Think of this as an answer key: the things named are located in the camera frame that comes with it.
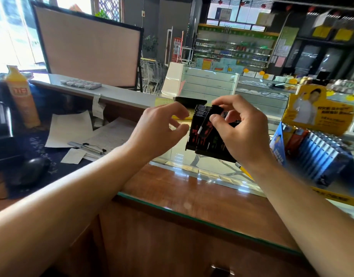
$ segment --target black mouse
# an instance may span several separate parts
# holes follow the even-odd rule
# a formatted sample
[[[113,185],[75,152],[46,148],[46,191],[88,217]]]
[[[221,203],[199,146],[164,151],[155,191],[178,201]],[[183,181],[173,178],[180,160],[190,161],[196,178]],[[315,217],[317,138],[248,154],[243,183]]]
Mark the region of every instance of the black mouse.
[[[47,158],[33,158],[23,163],[15,185],[33,186],[49,170],[51,161]]]

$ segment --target metal shopping cart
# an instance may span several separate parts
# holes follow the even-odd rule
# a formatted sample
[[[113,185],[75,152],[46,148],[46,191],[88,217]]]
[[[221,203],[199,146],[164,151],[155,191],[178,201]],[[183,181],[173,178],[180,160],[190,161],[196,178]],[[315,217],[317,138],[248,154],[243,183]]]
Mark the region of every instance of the metal shopping cart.
[[[141,58],[142,89],[144,92],[153,94],[160,92],[166,74],[164,68],[164,65],[158,60]]]

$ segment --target green plant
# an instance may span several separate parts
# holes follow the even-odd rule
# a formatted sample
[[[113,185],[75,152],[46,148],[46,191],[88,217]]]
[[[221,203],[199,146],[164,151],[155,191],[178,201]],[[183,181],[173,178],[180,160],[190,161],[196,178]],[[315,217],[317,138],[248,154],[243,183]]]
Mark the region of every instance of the green plant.
[[[156,46],[158,44],[158,38],[155,36],[146,36],[144,37],[144,40],[142,41],[142,50],[143,51],[152,51],[154,52],[156,50]]]
[[[105,18],[105,19],[110,19],[103,9],[101,9],[98,13],[96,13],[95,16]]]

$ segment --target orange juice bottle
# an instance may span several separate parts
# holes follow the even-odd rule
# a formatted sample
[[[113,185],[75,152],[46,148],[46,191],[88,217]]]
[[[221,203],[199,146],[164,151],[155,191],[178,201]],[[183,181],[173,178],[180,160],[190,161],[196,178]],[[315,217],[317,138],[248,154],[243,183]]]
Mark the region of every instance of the orange juice bottle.
[[[17,66],[8,65],[8,68],[9,73],[5,77],[5,81],[8,84],[17,108],[22,115],[24,125],[27,128],[41,125],[28,80],[23,74],[19,73]]]

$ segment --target blue mouse pad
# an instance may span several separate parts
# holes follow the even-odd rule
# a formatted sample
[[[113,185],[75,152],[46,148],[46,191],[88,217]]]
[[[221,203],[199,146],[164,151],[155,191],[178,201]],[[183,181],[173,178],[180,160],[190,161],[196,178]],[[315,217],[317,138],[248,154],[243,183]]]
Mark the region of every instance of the blue mouse pad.
[[[40,131],[28,135],[19,136],[17,138],[18,147],[21,148],[26,160],[43,157],[51,161],[51,165],[41,180],[30,187],[19,187],[13,185],[19,175],[19,167],[9,167],[4,171],[5,186],[8,191],[9,199],[25,197],[47,186],[48,184],[86,166],[91,161],[82,159],[79,164],[60,163],[68,152],[69,148],[45,148],[45,143],[49,131]]]

